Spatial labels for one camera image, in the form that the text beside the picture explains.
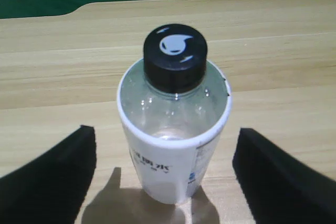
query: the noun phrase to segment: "bottle neck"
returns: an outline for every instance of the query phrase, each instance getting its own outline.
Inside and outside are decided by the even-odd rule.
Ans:
[[[202,84],[202,83],[200,83],[194,89],[189,90],[189,91],[184,92],[184,93],[167,93],[167,92],[163,92],[163,91],[157,89],[156,87],[154,87],[153,85],[151,85],[150,81],[148,80],[148,78],[147,78],[147,76],[145,74],[143,75],[143,78],[145,80],[146,85],[148,86],[148,88],[153,93],[155,93],[156,95],[161,96],[161,97],[163,97],[165,99],[175,100],[175,101],[178,101],[181,98],[187,98],[187,97],[193,96],[199,90],[199,88],[200,88],[200,86]]]

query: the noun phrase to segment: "plastic water bottle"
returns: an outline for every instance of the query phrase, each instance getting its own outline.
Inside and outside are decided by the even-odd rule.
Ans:
[[[168,24],[145,39],[143,59],[120,81],[117,105],[144,190],[166,204],[191,197],[203,179],[232,98],[196,29]]]

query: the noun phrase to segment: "wood grain surface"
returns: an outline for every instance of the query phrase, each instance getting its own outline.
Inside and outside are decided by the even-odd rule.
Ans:
[[[116,89],[146,35],[176,22],[204,34],[233,109],[204,193],[174,209],[140,191]],[[232,168],[240,127],[336,179],[335,0],[94,3],[64,16],[3,19],[0,32],[0,176],[80,124],[96,129],[97,169],[76,223],[254,223]]]

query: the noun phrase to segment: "water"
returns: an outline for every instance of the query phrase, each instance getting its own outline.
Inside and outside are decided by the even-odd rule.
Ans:
[[[152,133],[151,135],[157,138],[171,141],[183,140],[193,136],[186,130],[181,130],[177,128],[164,128]]]

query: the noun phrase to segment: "black bottle cap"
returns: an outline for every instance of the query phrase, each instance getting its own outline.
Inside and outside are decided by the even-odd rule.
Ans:
[[[206,55],[205,38],[196,29],[181,24],[160,26],[144,42],[144,72],[149,83],[163,92],[187,92],[203,80]]]

